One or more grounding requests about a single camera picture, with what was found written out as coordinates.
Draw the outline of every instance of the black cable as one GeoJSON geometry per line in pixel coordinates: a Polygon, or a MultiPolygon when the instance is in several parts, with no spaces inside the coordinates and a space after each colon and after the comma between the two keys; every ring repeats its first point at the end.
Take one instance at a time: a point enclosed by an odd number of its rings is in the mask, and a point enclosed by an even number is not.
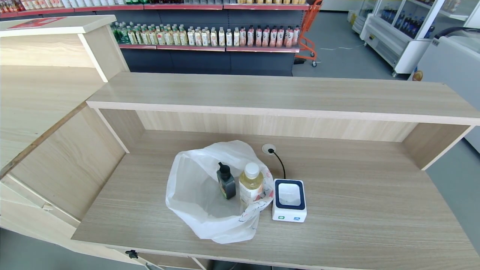
{"type": "Polygon", "coordinates": [[[280,157],[275,153],[275,150],[273,150],[271,148],[268,150],[268,153],[274,154],[276,156],[276,158],[278,159],[278,161],[280,161],[280,164],[282,164],[282,169],[283,169],[283,179],[286,179],[287,175],[285,174],[285,166],[283,166],[283,162],[280,159],[280,157]]]}

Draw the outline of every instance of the wooden counter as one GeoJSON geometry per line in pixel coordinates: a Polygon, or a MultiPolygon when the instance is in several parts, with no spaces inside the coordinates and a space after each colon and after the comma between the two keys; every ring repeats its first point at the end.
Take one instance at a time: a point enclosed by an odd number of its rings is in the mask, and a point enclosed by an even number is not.
{"type": "Polygon", "coordinates": [[[72,239],[149,254],[299,269],[476,269],[480,258],[423,171],[480,113],[443,84],[118,74],[88,99],[127,154],[72,239]],[[305,184],[305,223],[261,213],[250,241],[199,239],[166,207],[175,155],[242,140],[305,184]]]}

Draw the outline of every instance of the refrigerator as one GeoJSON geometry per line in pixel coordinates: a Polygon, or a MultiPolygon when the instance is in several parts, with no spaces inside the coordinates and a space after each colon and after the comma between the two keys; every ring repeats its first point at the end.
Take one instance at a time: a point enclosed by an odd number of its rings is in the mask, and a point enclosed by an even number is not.
{"type": "MultiPolygon", "coordinates": [[[[448,28],[435,35],[411,81],[440,82],[480,110],[480,29],[448,28]]],[[[480,126],[465,139],[480,152],[480,126]]]]}

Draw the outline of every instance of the white plastic bag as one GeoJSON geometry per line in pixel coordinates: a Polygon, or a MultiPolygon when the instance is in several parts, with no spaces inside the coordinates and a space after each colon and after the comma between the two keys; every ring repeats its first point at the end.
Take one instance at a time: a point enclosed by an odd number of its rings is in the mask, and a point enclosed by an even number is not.
{"type": "Polygon", "coordinates": [[[241,141],[221,142],[177,154],[168,177],[166,203],[201,239],[220,244],[250,240],[255,235],[260,211],[273,200],[274,182],[268,168],[253,149],[241,141]],[[218,163],[230,166],[237,194],[223,197],[216,176],[218,163]],[[245,165],[255,162],[264,175],[261,199],[241,209],[238,177],[245,165]]]}

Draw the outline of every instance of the checkout counter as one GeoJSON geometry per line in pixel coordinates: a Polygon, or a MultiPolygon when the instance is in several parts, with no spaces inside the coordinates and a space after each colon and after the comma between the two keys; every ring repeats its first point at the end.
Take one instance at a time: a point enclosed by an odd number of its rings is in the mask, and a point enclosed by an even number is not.
{"type": "Polygon", "coordinates": [[[25,21],[0,23],[0,226],[161,267],[480,268],[425,173],[480,125],[446,85],[130,73],[113,15],[9,29],[25,21]],[[273,221],[268,207],[252,240],[220,245],[167,208],[175,155],[235,139],[279,177],[261,150],[275,144],[288,177],[304,181],[305,223],[273,221]]]}

